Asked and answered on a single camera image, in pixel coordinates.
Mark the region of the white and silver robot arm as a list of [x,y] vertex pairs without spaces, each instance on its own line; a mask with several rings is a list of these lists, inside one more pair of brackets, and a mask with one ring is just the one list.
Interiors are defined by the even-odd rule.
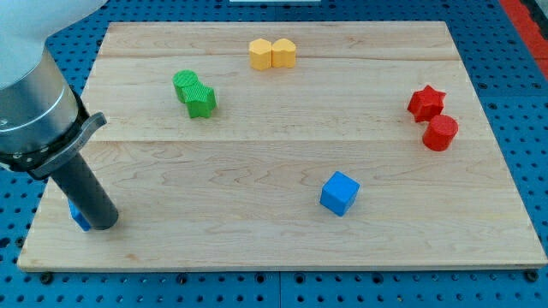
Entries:
[[105,0],[2,0],[1,164],[60,139],[76,122],[78,104],[45,41]]

